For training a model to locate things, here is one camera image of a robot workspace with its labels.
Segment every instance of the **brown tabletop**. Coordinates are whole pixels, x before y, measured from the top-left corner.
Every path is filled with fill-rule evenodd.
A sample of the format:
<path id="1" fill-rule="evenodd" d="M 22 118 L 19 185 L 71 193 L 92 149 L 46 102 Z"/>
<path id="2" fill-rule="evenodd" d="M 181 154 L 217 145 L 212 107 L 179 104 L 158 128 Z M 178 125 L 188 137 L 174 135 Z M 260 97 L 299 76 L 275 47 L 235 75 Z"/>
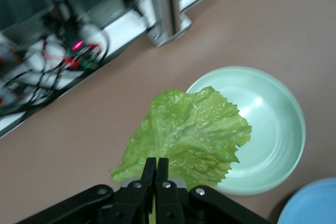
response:
<path id="1" fill-rule="evenodd" d="M 233 200 L 276 223 L 302 186 L 336 174 L 336 0 L 204 0 L 190 30 L 155 48 L 143 37 L 118 58 L 0 139 L 0 222 L 13 223 L 96 184 L 154 95 L 186 91 L 203 74 L 249 66 L 282 81 L 305 115 L 302 158 L 282 184 Z"/>

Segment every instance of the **lettuce leaf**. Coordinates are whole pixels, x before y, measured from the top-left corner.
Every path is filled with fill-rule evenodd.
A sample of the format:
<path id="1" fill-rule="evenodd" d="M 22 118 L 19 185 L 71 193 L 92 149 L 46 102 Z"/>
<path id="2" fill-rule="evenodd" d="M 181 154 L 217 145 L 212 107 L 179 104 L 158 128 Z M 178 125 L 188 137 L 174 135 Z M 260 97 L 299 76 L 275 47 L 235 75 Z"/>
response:
<path id="1" fill-rule="evenodd" d="M 116 183 L 140 177 L 147 157 L 169 158 L 169 177 L 186 181 L 187 188 L 214 187 L 239 162 L 238 147 L 250 139 L 251 126 L 237 105 L 212 87 L 197 93 L 168 89 L 156 95 L 148 115 L 126 141 L 121 166 L 111 169 Z"/>

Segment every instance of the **green bowl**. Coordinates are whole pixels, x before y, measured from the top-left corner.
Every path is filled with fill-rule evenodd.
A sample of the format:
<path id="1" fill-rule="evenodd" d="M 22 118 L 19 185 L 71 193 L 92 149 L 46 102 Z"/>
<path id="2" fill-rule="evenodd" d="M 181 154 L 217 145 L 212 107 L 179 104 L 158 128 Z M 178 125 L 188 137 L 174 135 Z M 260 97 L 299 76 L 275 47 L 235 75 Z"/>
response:
<path id="1" fill-rule="evenodd" d="M 293 94 L 273 76 L 248 67 L 225 67 L 200 77 L 188 90 L 212 86 L 236 104 L 252 125 L 251 140 L 238 149 L 217 189 L 233 195 L 254 195 L 281 184 L 297 166 L 306 127 Z"/>

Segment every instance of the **glowing red led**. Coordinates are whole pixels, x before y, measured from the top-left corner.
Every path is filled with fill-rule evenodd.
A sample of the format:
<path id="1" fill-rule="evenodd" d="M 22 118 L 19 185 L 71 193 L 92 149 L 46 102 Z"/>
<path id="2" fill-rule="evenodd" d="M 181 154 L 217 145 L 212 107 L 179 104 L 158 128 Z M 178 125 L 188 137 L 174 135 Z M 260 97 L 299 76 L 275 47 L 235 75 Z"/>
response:
<path id="1" fill-rule="evenodd" d="M 73 51 L 77 50 L 78 48 L 80 48 L 82 45 L 84 44 L 83 40 L 78 41 L 73 47 Z"/>

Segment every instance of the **plate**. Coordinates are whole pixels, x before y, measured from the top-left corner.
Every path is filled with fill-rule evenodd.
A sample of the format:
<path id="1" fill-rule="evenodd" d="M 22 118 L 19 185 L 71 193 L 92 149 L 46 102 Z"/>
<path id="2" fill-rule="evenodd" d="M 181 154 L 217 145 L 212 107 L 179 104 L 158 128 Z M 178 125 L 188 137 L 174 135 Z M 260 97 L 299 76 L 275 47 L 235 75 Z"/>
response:
<path id="1" fill-rule="evenodd" d="M 297 166 L 306 139 L 305 121 L 294 95 L 275 77 L 254 68 L 225 67 L 200 77 L 187 90 L 212 86 L 252 126 L 251 139 L 238 149 L 240 163 L 217 186 L 234 195 L 253 195 L 282 183 Z"/>
<path id="2" fill-rule="evenodd" d="M 313 182 L 295 193 L 281 212 L 278 224 L 336 223 L 336 178 Z"/>

